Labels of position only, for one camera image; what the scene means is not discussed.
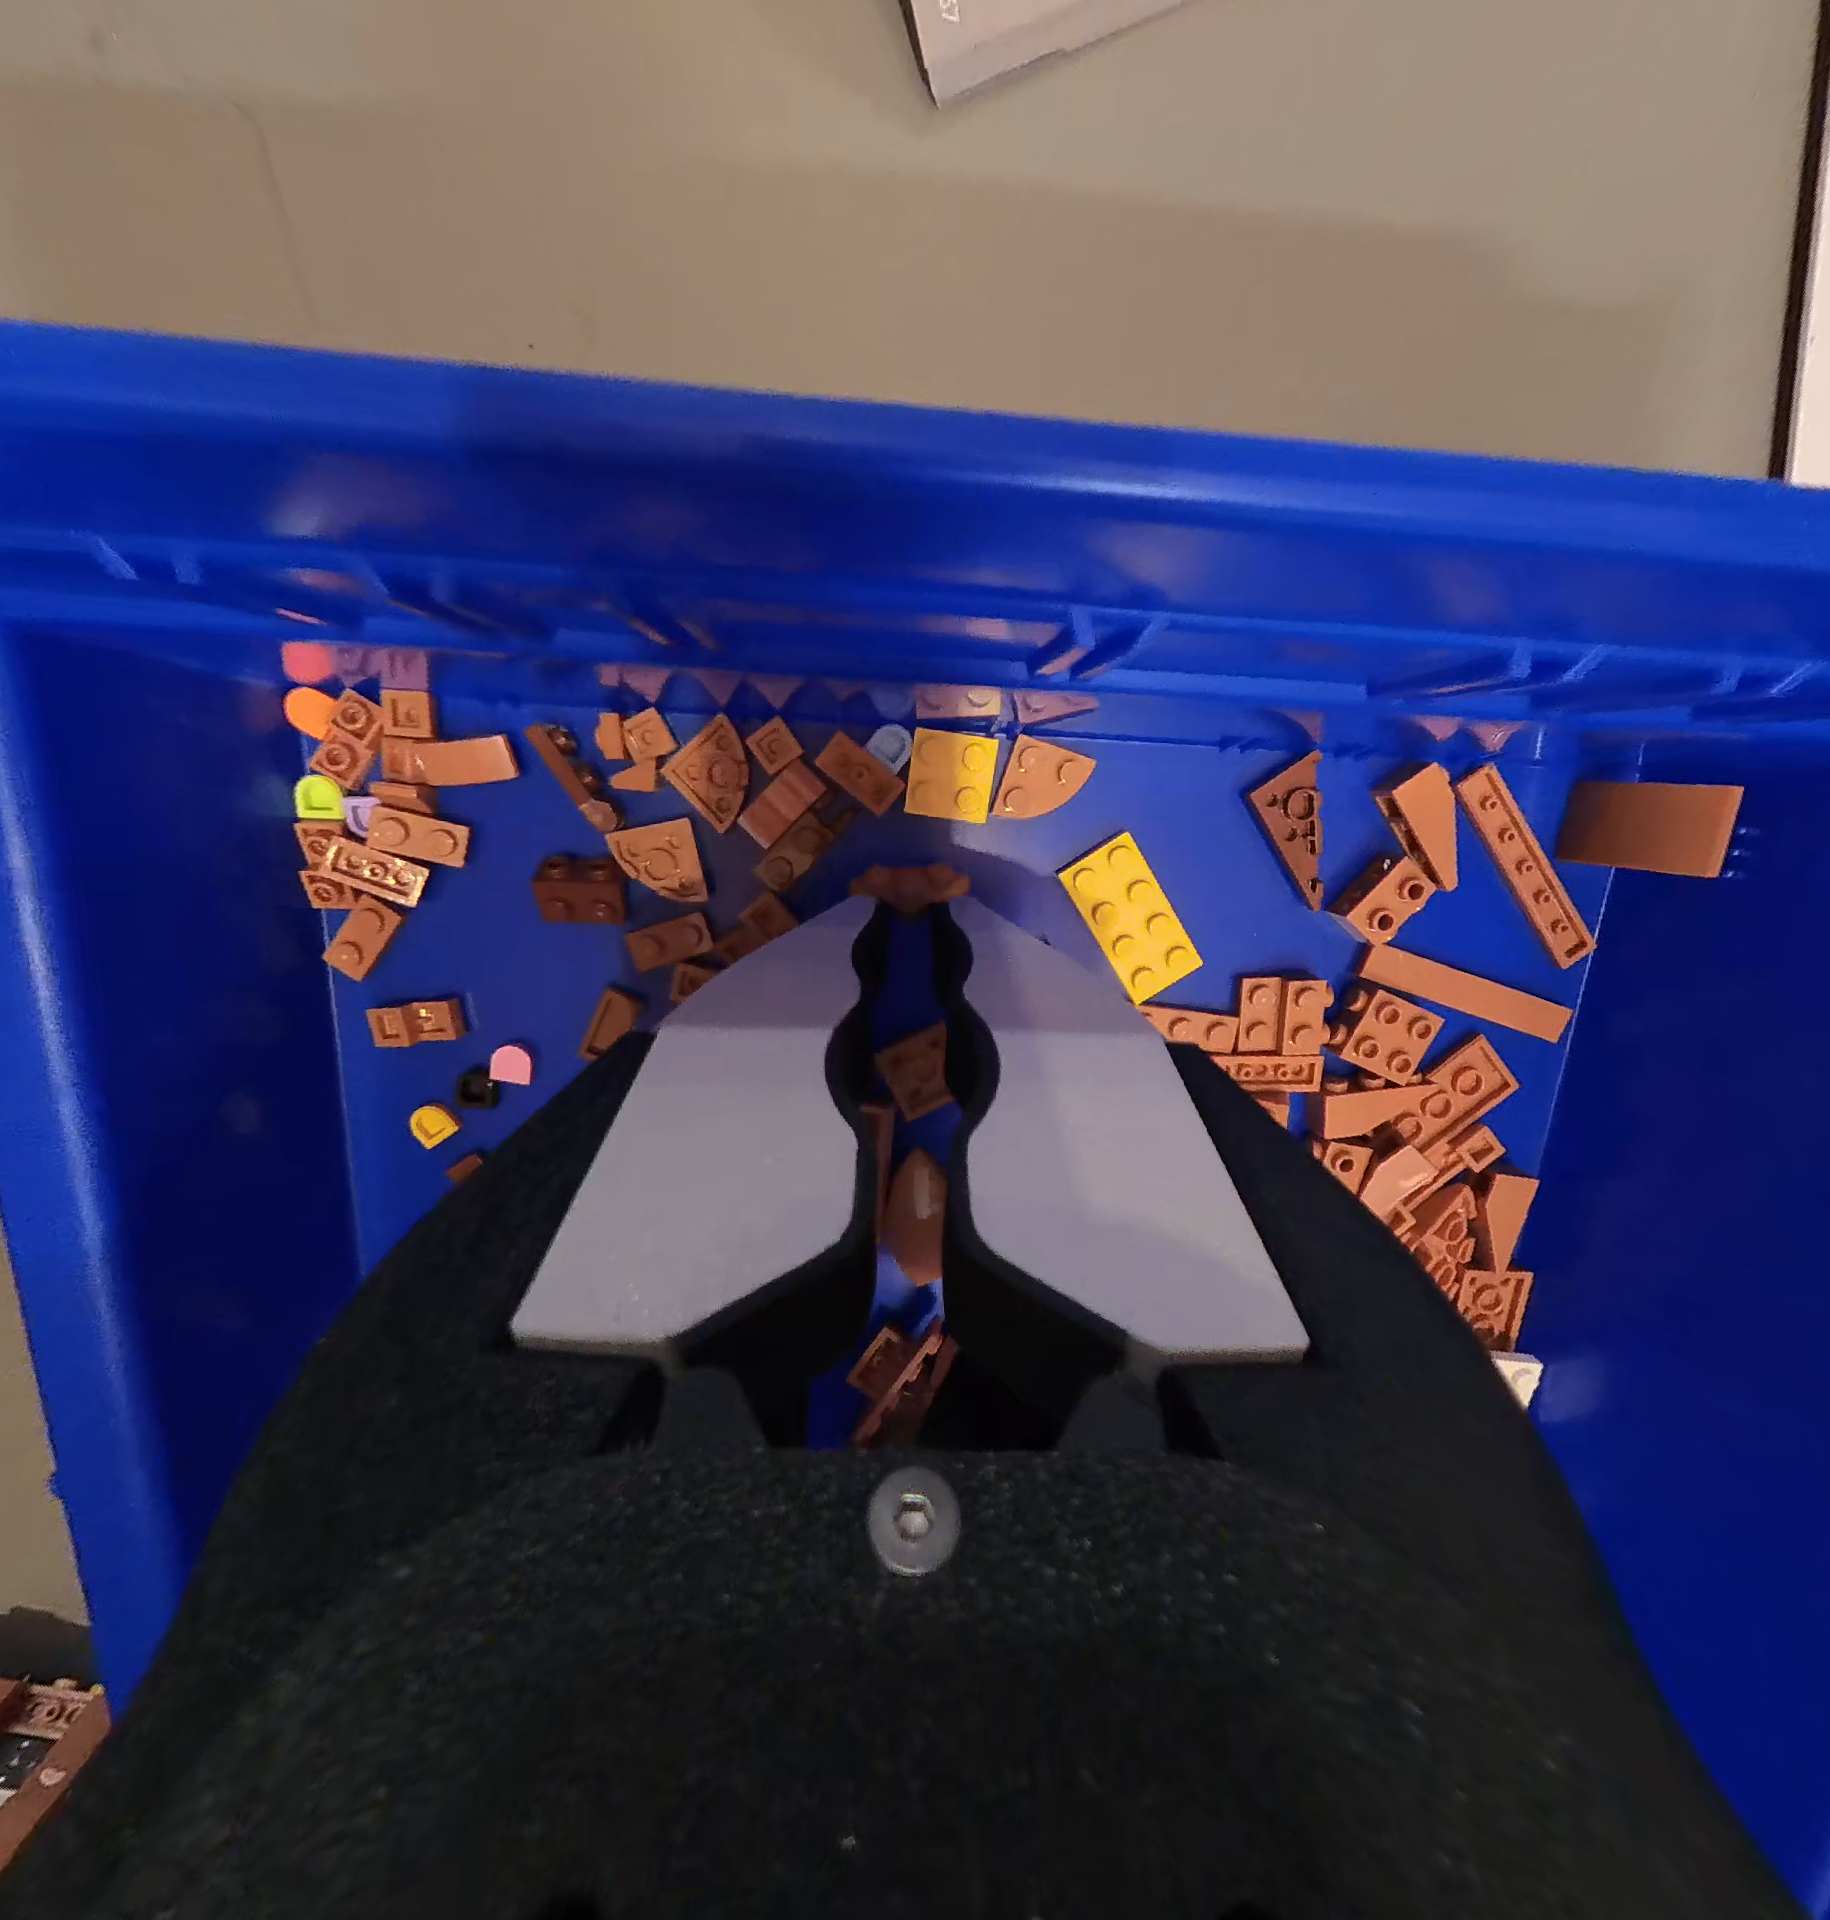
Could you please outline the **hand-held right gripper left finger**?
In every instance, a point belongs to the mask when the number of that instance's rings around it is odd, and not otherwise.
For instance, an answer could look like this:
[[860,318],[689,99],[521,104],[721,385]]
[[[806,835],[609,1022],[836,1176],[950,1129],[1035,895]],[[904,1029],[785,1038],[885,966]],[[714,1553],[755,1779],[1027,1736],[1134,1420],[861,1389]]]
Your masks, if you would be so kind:
[[878,1283],[886,923],[850,899],[668,1016],[523,1295],[534,1349],[832,1366]]

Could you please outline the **lego instruction booklet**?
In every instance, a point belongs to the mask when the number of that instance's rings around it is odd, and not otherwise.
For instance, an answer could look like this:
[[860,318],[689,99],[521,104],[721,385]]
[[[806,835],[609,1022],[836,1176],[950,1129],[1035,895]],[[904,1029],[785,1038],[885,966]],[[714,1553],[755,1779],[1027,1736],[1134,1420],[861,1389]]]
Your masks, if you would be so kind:
[[1045,60],[1073,57],[1182,2],[904,2],[929,101],[947,108]]

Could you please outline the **brown lego figure body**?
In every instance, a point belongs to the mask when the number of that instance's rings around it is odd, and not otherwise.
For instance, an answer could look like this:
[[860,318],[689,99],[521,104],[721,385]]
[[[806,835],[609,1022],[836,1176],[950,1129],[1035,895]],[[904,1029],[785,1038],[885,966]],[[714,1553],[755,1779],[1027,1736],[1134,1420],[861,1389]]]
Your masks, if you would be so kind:
[[0,1678],[0,1874],[110,1731],[103,1686]]

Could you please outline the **blue plastic bin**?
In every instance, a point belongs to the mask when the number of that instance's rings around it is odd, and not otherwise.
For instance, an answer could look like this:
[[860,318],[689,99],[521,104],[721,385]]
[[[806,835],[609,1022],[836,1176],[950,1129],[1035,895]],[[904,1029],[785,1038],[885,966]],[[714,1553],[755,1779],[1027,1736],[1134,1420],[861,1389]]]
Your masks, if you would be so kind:
[[[886,923],[832,1366],[512,1318],[648,1046],[365,1239],[290,648],[1736,789],[1598,887],[1530,1404],[1161,1038],[1299,1363],[982,1366]],[[1830,493],[0,325],[0,1214],[115,1699],[0,1916],[1830,1916]]]

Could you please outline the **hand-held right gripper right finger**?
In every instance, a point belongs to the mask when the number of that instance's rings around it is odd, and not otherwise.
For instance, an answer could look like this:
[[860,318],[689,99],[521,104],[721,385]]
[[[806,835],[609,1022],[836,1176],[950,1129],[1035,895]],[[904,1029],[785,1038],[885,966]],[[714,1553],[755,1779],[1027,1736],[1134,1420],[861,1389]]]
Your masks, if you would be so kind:
[[1309,1346],[1169,1046],[971,899],[932,915],[948,1007],[944,1291],[982,1366],[1293,1364]]

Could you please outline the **pile of brown lego pieces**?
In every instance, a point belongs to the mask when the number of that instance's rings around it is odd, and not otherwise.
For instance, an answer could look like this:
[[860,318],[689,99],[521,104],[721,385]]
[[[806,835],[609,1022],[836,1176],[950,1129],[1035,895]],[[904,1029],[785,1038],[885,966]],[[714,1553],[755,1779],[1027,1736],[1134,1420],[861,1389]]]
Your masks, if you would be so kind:
[[444,735],[430,661],[289,648],[303,890],[328,925],[362,1234],[465,1180],[568,1072],[834,905],[872,867],[1093,962],[1217,1061],[1422,1269],[1530,1404],[1520,1267],[1598,887],[1699,876],[1739,793],[1507,772],[1502,730],[1376,743],[1070,691],[605,667],[568,722]]

